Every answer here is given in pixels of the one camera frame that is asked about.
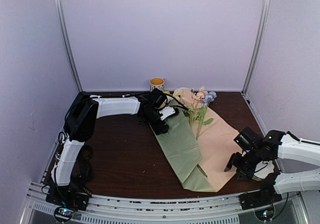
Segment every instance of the flower stem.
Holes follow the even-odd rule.
[[[196,132],[196,133],[197,133],[197,134],[196,134],[196,139],[197,139],[197,140],[198,140],[198,138],[199,138],[199,136],[200,136],[202,124],[203,124],[203,122],[204,122],[204,120],[205,120],[205,116],[206,116],[206,111],[207,111],[207,109],[208,109],[208,105],[206,106],[205,109],[206,109],[206,110],[205,110],[205,113],[201,116],[200,121],[199,121],[198,131]]]
[[[193,100],[193,103],[192,103],[192,114],[190,115],[190,120],[189,120],[189,125],[192,127],[193,123],[194,123],[194,120],[195,120],[195,100]]]

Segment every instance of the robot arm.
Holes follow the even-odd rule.
[[[244,179],[254,178],[260,162],[277,158],[320,166],[320,142],[297,138],[290,132],[271,130],[262,138],[246,127],[234,141],[244,152],[234,153],[225,171],[234,165],[237,168],[237,175]],[[248,209],[281,200],[283,193],[318,189],[320,189],[320,168],[298,173],[270,173],[262,181],[260,191],[244,193],[240,195],[240,200],[242,208]]]
[[[65,205],[67,200],[68,202],[79,202],[76,201],[78,198],[81,199],[80,202],[87,203],[87,199],[83,200],[83,197],[71,194],[69,185],[74,179],[72,179],[71,172],[79,152],[85,142],[93,136],[96,119],[109,115],[137,114],[150,124],[156,135],[167,133],[169,127],[164,120],[178,114],[176,107],[161,107],[167,101],[166,95],[158,89],[136,96],[125,95],[122,98],[103,98],[80,92],[64,119],[65,138],[61,140],[63,148],[55,155],[56,162],[48,181],[50,191],[46,200]],[[180,107],[186,109],[180,102],[179,104]],[[78,183],[78,185],[82,185],[82,190],[91,195],[90,191],[86,191],[87,188],[83,183]],[[85,207],[86,205],[82,208],[77,206],[77,209],[85,209]]]

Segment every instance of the cup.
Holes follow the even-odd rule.
[[[152,91],[153,89],[158,89],[161,91],[165,91],[165,80],[162,78],[153,78],[150,79],[150,91]]]

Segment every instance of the bouquet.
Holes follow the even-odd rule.
[[[173,96],[183,101],[183,89],[185,88],[176,89]],[[196,134],[196,139],[198,140],[202,126],[210,125],[214,120],[213,118],[206,120],[206,111],[209,103],[215,100],[217,94],[213,91],[206,91],[204,86],[202,86],[198,92],[195,92],[194,89],[192,89],[191,96],[191,105],[187,106],[189,110],[184,111],[184,115],[187,117],[191,127],[196,121],[199,122]]]

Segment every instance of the white wall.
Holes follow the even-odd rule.
[[[241,90],[262,0],[62,0],[85,90]]]
[[[264,132],[320,140],[320,0],[271,0],[248,90]],[[304,166],[293,162],[287,171]]]
[[[18,222],[77,94],[54,0],[0,0],[0,222]]]

